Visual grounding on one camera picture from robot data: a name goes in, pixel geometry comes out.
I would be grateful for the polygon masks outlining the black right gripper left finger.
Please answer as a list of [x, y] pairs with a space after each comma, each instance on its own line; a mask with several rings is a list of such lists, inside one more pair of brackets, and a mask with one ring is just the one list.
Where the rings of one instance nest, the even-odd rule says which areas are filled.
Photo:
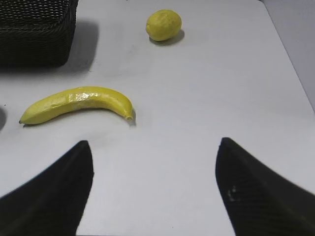
[[93, 183], [88, 141], [80, 141], [30, 181], [0, 199], [2, 236], [74, 236]]

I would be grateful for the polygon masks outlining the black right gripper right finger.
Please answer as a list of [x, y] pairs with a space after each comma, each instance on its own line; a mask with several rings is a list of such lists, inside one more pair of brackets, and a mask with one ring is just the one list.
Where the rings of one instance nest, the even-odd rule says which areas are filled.
[[218, 189], [237, 236], [313, 236], [315, 196], [277, 174], [234, 140], [222, 138]]

